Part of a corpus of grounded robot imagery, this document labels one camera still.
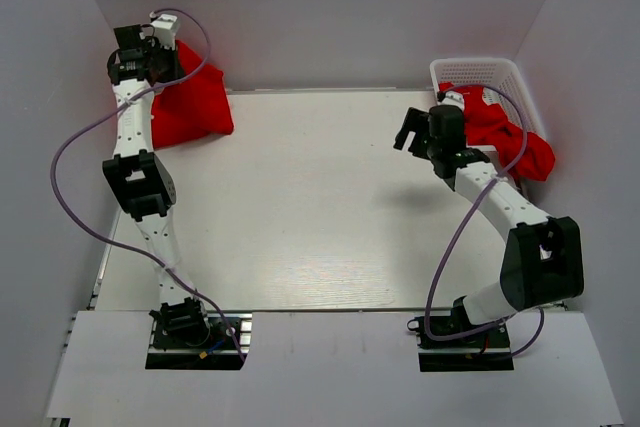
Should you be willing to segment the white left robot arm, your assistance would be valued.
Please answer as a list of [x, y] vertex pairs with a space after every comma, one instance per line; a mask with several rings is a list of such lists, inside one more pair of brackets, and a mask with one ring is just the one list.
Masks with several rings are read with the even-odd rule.
[[160, 307], [151, 312], [156, 326], [176, 340], [199, 346], [209, 339], [212, 324], [204, 316], [202, 303], [174, 279], [181, 267], [171, 212], [176, 189], [154, 152], [154, 94], [145, 91], [185, 76], [178, 59], [178, 29], [178, 19], [163, 14], [148, 24], [114, 30], [118, 49], [109, 57], [107, 71], [117, 104], [127, 108], [117, 115], [113, 157], [103, 162], [102, 170], [148, 251], [162, 262], [156, 268]]

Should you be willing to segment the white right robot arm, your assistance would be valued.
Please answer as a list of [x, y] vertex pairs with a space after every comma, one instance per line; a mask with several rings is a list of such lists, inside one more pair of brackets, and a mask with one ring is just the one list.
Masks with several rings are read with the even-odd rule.
[[460, 108], [409, 109], [394, 147], [429, 161], [438, 178], [471, 201], [468, 213], [481, 213], [505, 242], [497, 281], [457, 299], [441, 330], [432, 330], [431, 315], [424, 315], [422, 331], [429, 340], [472, 346], [519, 312], [583, 294], [578, 224], [530, 203], [484, 152], [468, 146]]

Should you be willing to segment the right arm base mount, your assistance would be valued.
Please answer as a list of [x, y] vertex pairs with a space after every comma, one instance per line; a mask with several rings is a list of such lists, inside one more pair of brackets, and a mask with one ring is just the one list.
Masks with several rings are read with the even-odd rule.
[[435, 341], [424, 332], [424, 317], [406, 324], [416, 336], [422, 373], [513, 371], [510, 338], [505, 324], [492, 330], [450, 341]]

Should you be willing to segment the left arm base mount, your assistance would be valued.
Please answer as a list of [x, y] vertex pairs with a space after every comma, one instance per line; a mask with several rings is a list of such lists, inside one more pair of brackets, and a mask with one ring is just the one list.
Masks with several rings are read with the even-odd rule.
[[209, 313], [209, 327], [195, 340], [184, 341], [170, 335], [156, 321], [147, 350], [146, 370], [176, 371], [239, 371], [244, 362], [240, 358], [234, 340], [244, 357], [248, 356], [253, 315], [231, 313], [228, 315], [230, 329], [220, 316]]

